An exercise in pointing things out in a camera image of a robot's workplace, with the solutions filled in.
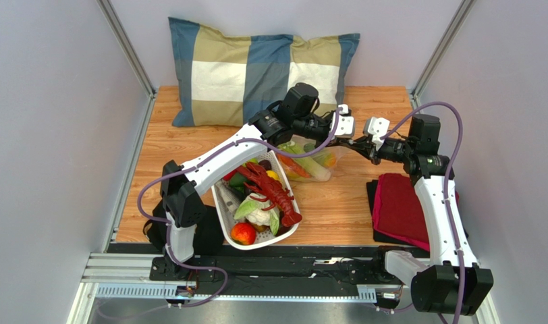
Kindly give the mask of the green orange mango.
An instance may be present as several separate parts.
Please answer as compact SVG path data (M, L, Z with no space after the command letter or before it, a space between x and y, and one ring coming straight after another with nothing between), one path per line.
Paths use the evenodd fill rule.
M326 168L332 168L337 163L337 155L333 152L328 152L321 158L322 166Z

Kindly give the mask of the clear pink zip top bag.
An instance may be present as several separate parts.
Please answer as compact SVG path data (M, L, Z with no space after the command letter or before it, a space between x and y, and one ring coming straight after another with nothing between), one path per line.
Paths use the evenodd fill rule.
M302 155L315 149L316 142L294 136L277 148L290 155ZM286 178L295 182L327 182L331 179L339 160L346 154L341 146L326 146L319 152L303 158L290 158L275 153Z

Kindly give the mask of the green celery stalk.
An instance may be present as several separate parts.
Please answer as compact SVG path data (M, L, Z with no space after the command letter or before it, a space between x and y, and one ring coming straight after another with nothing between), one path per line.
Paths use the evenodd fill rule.
M306 151L304 150L304 146L295 141L290 141L285 144L279 145L278 149L284 152L284 155L286 157L288 157L288 155L301 155L306 153ZM295 174L291 174L290 172L286 171L285 167L282 166L287 178L290 180L298 182L326 182L331 177L330 169L323 167L311 156L302 158L290 158L292 158L298 165L302 166L311 175L311 178L300 178Z

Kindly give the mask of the orange carrot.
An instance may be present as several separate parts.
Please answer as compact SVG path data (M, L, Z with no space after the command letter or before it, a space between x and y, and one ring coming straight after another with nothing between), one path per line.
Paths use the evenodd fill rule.
M277 158L285 167L285 170L291 174L295 174L300 178L311 178L311 175L302 166L298 165L292 158L280 154L277 154Z

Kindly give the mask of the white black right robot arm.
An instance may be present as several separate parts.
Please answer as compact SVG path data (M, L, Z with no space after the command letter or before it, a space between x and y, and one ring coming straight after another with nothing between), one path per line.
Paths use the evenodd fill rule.
M385 118L372 117L364 136L350 144L375 165L382 160L403 163L424 215L430 261L419 261L401 248L384 248L381 272L410 288L419 312L472 316L494 279L490 269L480 267L462 227L452 160L438 153L440 120L414 115L408 135L401 139L387 136L389 125Z

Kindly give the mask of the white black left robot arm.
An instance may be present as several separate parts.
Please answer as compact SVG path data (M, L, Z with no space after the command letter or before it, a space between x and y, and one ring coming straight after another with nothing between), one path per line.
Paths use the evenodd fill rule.
M355 121L347 105L322 117L315 114L319 93L297 83L281 101L251 117L231 138L204 155L177 165L168 162L161 180L162 207L166 212L165 252L176 264L194 256L194 232L207 207L201 196L228 172L243 163L274 151L297 135L317 141L320 148L354 135Z

